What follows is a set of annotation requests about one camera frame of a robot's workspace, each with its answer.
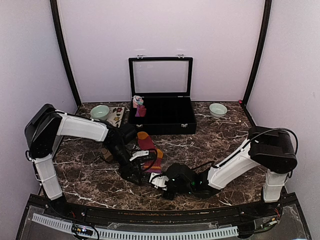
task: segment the purple wall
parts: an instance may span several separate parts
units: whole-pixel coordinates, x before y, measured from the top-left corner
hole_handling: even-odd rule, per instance
[[[242,99],[264,0],[62,0],[59,11],[83,102],[129,101],[128,58],[193,57],[191,99]]]
[[[320,239],[320,2],[273,1],[248,110],[258,125],[286,127],[299,139],[296,192],[312,239]]]
[[[24,128],[45,103],[74,112],[50,1],[0,2],[0,239],[15,239],[30,193],[36,194]]]

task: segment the light green bowl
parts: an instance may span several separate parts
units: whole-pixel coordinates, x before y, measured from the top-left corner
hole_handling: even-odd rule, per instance
[[[224,106],[220,103],[212,103],[209,106],[209,110],[210,110],[211,115],[215,119],[219,119],[219,118],[224,117],[228,112],[228,109],[226,108],[226,106]]]
[[[110,112],[110,108],[106,105],[95,106],[91,109],[90,115],[92,119],[106,120]]]

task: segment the box lid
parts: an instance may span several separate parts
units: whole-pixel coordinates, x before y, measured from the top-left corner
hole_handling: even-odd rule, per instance
[[[129,58],[132,96],[190,96],[192,57]]]

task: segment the red sock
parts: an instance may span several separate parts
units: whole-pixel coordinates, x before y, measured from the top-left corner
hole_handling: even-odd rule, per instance
[[[145,131],[138,132],[138,144],[142,150],[155,149],[154,142]]]
[[[138,144],[142,150],[148,150],[148,149],[156,149],[154,142],[152,141],[151,137],[144,131],[138,132]],[[161,161],[164,157],[164,153],[159,150],[157,150],[157,159],[153,166],[147,170],[147,173],[156,173],[161,174]],[[153,161],[146,161],[143,165],[143,168],[146,169],[152,164]]]

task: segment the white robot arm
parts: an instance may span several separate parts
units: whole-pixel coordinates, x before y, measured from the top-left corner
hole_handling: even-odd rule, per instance
[[[219,193],[229,182],[248,170],[262,165],[268,168],[263,188],[266,203],[278,201],[288,173],[297,166],[290,135],[284,128],[253,127],[248,138],[225,160],[196,173],[184,164],[174,163],[165,173],[146,173],[141,170],[145,161],[156,161],[157,151],[136,152],[130,155],[125,145],[137,133],[129,124],[117,128],[108,122],[86,119],[56,110],[46,104],[25,128],[29,146],[27,158],[33,162],[37,180],[50,200],[63,197],[52,161],[52,146],[56,136],[73,136],[103,142],[119,163],[123,179],[140,185],[149,182],[162,189],[162,196],[173,199],[175,194],[195,194],[208,198]]]
[[[239,148],[217,165],[195,173],[184,164],[174,163],[165,174],[153,173],[150,183],[161,188],[168,199],[173,199],[175,193],[208,198],[248,170],[262,165],[267,168],[263,201],[277,202],[289,174],[297,166],[296,151],[288,131],[293,133],[286,128],[252,127]]]

